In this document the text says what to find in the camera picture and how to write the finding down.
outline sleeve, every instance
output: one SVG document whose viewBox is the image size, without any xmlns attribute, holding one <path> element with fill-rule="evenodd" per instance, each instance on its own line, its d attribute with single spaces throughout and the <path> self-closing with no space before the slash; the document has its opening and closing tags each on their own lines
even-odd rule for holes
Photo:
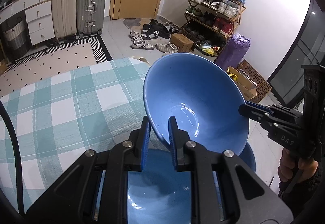
<svg viewBox="0 0 325 224">
<path fill-rule="evenodd" d="M 313 194 L 315 193 L 317 187 L 321 182 L 321 176 L 323 173 L 323 167 L 321 162 L 318 163 L 318 168 L 315 174 L 299 183 L 295 184 L 292 191 L 287 193 L 282 193 L 280 198 L 283 200 L 284 203 L 291 209 L 294 218 L 296 218 L 300 212 L 303 210 L 305 203 L 311 199 Z"/>
</svg>

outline hand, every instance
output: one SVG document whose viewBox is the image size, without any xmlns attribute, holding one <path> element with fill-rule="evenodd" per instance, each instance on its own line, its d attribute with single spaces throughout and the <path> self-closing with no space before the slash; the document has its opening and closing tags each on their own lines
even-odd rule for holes
<svg viewBox="0 0 325 224">
<path fill-rule="evenodd" d="M 295 161 L 290 156 L 290 151 L 286 148 L 283 148 L 282 157 L 280 159 L 280 166 L 277 169 L 279 178 L 282 182 L 287 182 L 288 179 L 291 179 L 293 177 L 291 169 L 294 169 L 294 167 Z M 298 161 L 298 168 L 304 170 L 302 176 L 297 182 L 301 183 L 302 181 L 311 178 L 315 174 L 318 168 L 318 162 L 316 162 L 312 157 L 308 160 L 300 158 Z"/>
</svg>

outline red sneaker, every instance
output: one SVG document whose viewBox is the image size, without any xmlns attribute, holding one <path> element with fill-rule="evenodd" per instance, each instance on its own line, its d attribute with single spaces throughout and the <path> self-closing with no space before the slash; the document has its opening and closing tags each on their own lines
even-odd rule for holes
<svg viewBox="0 0 325 224">
<path fill-rule="evenodd" d="M 220 33 L 223 35 L 229 35 L 232 32 L 233 22 L 223 19 Z"/>
<path fill-rule="evenodd" d="M 214 23 L 213 23 L 212 28 L 213 28 L 214 30 L 219 31 L 219 29 L 222 27 L 223 21 L 224 21 L 223 18 L 219 18 L 219 17 L 217 17 L 217 18 L 214 20 Z"/>
</svg>

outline screw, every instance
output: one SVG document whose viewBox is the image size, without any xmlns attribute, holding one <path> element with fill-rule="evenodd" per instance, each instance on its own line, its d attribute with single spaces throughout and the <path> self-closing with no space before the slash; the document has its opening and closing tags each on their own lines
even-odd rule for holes
<svg viewBox="0 0 325 224">
<path fill-rule="evenodd" d="M 189 148 L 194 148 L 196 146 L 196 142 L 194 141 L 187 141 L 186 146 Z"/>
<path fill-rule="evenodd" d="M 231 158 L 234 156 L 234 152 L 232 150 L 226 150 L 224 151 L 224 155 Z"/>
<path fill-rule="evenodd" d="M 92 157 L 92 156 L 94 156 L 95 152 L 94 152 L 94 150 L 87 150 L 87 151 L 85 151 L 84 154 L 87 157 Z"/>
<path fill-rule="evenodd" d="M 123 142 L 123 146 L 124 146 L 124 147 L 129 148 L 129 147 L 131 147 L 132 145 L 133 145 L 133 143 L 132 143 L 131 141 L 124 141 L 124 142 Z"/>
</svg>

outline table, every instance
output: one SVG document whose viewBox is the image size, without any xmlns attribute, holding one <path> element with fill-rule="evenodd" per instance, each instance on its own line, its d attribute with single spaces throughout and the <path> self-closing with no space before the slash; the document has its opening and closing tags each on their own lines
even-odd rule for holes
<svg viewBox="0 0 325 224">
<path fill-rule="evenodd" d="M 140 128 L 148 69 L 124 58 L 59 74 L 1 98 L 21 152 L 25 211 L 85 150 L 109 150 Z M 166 150 L 153 131 L 149 148 Z M 0 117 L 0 188 L 17 209 L 15 187 L 12 145 Z"/>
</svg>

